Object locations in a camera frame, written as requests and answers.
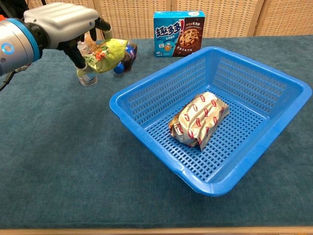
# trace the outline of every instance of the foil-wrapped snack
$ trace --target foil-wrapped snack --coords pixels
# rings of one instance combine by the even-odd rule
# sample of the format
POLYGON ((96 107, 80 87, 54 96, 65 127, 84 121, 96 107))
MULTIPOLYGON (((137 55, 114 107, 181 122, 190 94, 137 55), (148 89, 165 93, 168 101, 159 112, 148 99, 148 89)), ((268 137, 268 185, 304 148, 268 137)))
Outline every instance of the foil-wrapped snack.
POLYGON ((197 95, 169 122, 171 136, 191 147, 200 145, 201 151, 218 125, 229 114, 229 106, 213 93, 197 95))

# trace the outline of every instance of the cable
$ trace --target cable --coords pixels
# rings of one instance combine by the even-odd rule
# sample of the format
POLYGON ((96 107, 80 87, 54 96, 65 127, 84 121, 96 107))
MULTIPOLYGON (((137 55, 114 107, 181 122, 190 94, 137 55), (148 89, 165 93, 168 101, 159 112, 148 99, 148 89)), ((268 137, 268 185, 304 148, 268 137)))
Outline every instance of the cable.
POLYGON ((2 90, 5 88, 5 86, 10 83, 10 81, 11 81, 11 79, 13 78, 14 74, 16 74, 15 71, 10 72, 10 73, 7 75, 6 79, 3 81, 2 86, 0 86, 0 91, 2 91, 2 90))

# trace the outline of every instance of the green felt tablecloth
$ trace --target green felt tablecloth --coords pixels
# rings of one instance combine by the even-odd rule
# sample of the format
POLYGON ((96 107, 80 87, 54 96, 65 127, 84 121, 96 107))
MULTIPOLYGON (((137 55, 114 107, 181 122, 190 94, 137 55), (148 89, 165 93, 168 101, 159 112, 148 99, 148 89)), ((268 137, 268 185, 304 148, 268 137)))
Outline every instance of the green felt tablecloth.
MULTIPOLYGON (((109 108, 117 91, 180 58, 136 40, 131 72, 83 87, 61 52, 0 92, 0 228, 151 228, 313 225, 310 99, 235 188, 191 190, 109 108)), ((204 39, 313 87, 313 36, 204 39)))

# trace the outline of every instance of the bottle cap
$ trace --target bottle cap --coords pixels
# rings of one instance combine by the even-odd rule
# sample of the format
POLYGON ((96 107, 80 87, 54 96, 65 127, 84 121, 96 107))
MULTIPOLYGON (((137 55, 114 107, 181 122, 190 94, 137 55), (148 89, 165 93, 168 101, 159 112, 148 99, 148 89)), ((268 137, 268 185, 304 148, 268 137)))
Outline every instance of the bottle cap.
POLYGON ((116 73, 122 73, 125 69, 125 66, 122 63, 119 63, 114 69, 113 71, 116 73))

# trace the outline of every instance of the plastic bottle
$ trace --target plastic bottle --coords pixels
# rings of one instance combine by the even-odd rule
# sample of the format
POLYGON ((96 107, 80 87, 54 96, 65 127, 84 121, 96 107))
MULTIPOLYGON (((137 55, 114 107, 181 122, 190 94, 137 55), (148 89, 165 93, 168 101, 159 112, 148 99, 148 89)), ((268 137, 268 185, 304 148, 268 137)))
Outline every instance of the plastic bottle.
POLYGON ((122 73, 132 69, 132 65, 137 56, 137 44, 128 41, 125 47, 125 55, 122 61, 113 69, 116 73, 122 73))
MULTIPOLYGON (((82 55, 90 53, 90 48, 82 42, 78 42, 77 48, 79 49, 82 55)), ((80 83, 83 86, 91 86, 98 82, 98 77, 93 73, 93 71, 84 69, 77 70, 77 76, 79 78, 80 83)))

